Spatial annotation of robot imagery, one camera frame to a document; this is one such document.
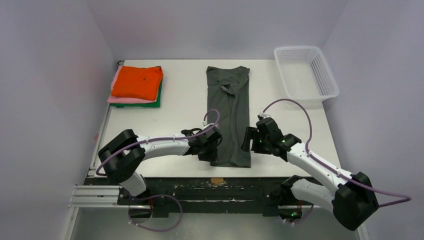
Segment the dark grey t-shirt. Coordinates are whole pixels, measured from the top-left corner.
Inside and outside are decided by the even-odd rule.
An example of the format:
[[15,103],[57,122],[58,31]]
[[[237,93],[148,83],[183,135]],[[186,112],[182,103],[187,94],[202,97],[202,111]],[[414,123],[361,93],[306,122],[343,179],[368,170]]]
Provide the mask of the dark grey t-shirt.
[[207,109],[219,111],[218,129],[222,135],[211,166],[251,167],[250,152],[242,150],[245,131],[250,126],[249,74],[250,69],[244,66],[206,69]]

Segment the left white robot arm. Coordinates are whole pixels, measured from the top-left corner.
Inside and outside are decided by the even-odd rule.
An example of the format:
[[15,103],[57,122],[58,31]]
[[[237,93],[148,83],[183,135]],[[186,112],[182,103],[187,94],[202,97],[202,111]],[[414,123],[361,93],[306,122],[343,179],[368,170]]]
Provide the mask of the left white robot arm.
[[146,203],[149,191],[145,179],[137,168],[140,163],[164,156],[197,156],[201,161],[213,161],[222,142],[221,132],[213,125],[204,128],[184,129],[169,136],[138,136],[132,129],[123,130],[102,147],[97,156],[103,175],[112,185],[120,185],[132,201]]

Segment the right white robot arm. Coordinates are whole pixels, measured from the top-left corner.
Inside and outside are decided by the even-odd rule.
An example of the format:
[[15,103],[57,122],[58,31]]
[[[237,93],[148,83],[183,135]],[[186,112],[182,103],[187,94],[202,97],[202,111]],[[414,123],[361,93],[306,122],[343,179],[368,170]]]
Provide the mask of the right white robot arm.
[[293,175],[277,190],[279,202],[292,204],[299,200],[324,208],[351,231],[356,230],[379,209],[377,197],[370,189],[372,184],[366,174],[353,174],[320,156],[314,156],[298,137],[291,133],[283,134],[271,117],[261,117],[255,127],[245,129],[241,150],[281,158],[301,168],[317,181],[313,183]]

